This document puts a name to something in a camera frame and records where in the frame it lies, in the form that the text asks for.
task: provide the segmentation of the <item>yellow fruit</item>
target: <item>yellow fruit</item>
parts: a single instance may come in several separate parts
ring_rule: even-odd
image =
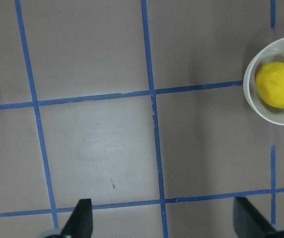
[[[260,97],[270,106],[284,109],[284,63],[267,63],[256,77]]]

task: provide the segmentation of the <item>white bowl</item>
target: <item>white bowl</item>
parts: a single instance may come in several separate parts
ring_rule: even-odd
[[[284,109],[276,109],[265,104],[258,94],[255,83],[255,75],[260,67],[275,61],[284,63],[284,38],[269,44],[251,60],[243,78],[243,91],[247,102],[258,115],[271,123],[284,125]]]

